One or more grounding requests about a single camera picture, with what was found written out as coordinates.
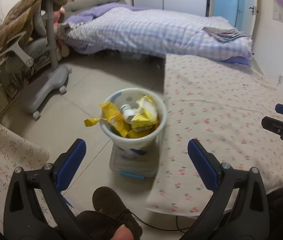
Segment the operator thumb left hand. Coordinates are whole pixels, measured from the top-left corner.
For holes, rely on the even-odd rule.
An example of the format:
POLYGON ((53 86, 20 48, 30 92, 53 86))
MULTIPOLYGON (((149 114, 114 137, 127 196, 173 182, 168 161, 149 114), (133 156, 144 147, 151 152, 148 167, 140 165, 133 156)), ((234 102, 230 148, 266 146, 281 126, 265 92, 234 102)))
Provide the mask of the operator thumb left hand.
POLYGON ((125 224, 117 228, 111 240, 134 240, 133 234, 125 224))

